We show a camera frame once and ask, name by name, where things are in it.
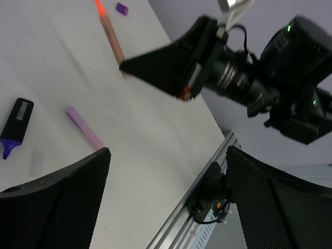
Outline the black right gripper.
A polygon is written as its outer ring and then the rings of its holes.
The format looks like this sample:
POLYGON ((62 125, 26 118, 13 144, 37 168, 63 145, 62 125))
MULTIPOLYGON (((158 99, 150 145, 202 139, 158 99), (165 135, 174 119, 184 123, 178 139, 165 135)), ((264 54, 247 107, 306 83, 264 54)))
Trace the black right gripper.
POLYGON ((171 45, 123 61, 119 69, 151 86, 188 102, 195 99, 225 54, 225 23, 200 16, 171 45))

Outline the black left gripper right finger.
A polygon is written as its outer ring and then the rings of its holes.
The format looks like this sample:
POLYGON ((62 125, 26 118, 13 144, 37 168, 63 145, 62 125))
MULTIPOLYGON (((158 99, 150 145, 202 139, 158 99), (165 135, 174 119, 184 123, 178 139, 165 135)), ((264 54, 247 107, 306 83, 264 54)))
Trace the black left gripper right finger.
POLYGON ((227 149, 226 186, 247 248, 331 248, 331 188, 227 149))

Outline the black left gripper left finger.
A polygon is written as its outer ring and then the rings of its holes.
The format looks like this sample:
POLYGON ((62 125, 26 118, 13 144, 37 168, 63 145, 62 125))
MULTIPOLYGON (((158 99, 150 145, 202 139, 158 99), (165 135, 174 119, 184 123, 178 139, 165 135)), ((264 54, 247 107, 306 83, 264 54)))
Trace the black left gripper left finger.
POLYGON ((102 148, 2 191, 1 248, 89 248, 110 161, 102 148))

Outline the pink highlighter pen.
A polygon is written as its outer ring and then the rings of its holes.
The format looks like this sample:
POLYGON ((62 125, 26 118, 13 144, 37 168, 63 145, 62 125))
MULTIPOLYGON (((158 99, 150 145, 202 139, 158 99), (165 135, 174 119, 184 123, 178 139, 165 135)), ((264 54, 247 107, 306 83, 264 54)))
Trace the pink highlighter pen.
POLYGON ((77 127, 86 140, 93 146, 94 149, 99 150, 104 146, 103 142, 94 133, 86 121, 82 118, 79 112, 72 106, 65 109, 67 118, 77 127))

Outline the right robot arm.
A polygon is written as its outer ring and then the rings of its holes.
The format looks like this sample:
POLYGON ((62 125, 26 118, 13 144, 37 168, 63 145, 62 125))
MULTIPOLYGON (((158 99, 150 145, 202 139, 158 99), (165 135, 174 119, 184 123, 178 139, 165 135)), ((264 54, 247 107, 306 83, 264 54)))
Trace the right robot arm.
POLYGON ((232 51, 224 24, 201 16, 177 41, 123 61, 120 70, 184 102, 203 88, 237 102, 247 116, 269 114, 264 125, 310 144, 331 132, 331 94, 319 83, 331 74, 331 36, 295 16, 259 58, 232 51))

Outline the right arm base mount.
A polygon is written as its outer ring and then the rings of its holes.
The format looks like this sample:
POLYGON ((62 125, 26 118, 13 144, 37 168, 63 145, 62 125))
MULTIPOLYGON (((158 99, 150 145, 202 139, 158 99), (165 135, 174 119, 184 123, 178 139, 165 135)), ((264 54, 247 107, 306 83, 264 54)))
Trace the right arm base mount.
POLYGON ((210 164, 188 197, 186 208, 197 224, 222 223, 225 220, 230 201, 226 194, 226 175, 216 161, 210 164))

